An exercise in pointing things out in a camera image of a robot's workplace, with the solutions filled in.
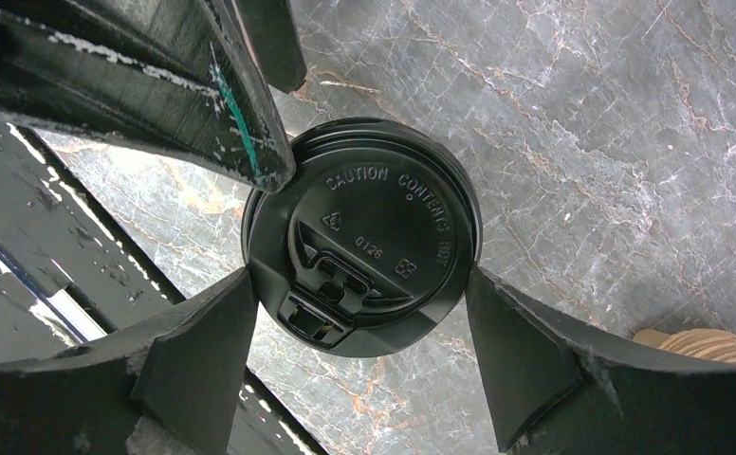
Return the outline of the black cup lid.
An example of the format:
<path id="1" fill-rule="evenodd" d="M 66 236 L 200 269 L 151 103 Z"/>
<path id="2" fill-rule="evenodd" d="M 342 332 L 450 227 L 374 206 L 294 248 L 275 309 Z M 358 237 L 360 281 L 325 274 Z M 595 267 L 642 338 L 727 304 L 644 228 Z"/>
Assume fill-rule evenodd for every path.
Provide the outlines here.
<path id="1" fill-rule="evenodd" d="M 383 118 L 290 142 L 279 192 L 252 191 L 242 248 L 253 293 L 289 335 L 353 358 L 402 351 L 465 293 L 482 248 L 469 174 L 444 145 Z"/>

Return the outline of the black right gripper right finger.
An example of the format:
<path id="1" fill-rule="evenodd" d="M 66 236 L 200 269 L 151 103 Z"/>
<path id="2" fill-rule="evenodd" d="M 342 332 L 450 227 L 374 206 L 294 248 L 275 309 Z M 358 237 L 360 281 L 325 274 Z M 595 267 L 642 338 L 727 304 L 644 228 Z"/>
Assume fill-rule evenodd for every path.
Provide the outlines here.
<path id="1" fill-rule="evenodd" d="M 475 266 L 469 328 L 503 454 L 736 454 L 736 365 L 618 337 Z"/>

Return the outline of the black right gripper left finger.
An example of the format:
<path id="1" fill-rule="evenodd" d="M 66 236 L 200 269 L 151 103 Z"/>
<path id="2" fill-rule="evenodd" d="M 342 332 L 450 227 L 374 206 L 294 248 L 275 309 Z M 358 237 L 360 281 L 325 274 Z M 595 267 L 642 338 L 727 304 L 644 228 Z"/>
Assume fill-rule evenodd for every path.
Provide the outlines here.
<path id="1" fill-rule="evenodd" d="M 241 268 L 46 359 L 0 364 L 0 454 L 224 454 L 255 327 Z"/>

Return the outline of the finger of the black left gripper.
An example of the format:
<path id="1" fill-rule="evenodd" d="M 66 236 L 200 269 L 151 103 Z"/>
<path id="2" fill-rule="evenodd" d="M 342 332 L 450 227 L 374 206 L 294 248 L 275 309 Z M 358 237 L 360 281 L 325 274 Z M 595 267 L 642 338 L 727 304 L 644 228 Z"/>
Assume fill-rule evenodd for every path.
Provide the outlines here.
<path id="1" fill-rule="evenodd" d="M 295 158 L 229 1 L 0 1 L 0 120 L 267 192 Z"/>
<path id="2" fill-rule="evenodd" d="M 267 83 L 284 93 L 299 90 L 305 83 L 307 66 L 291 2 L 234 0 L 229 4 Z"/>

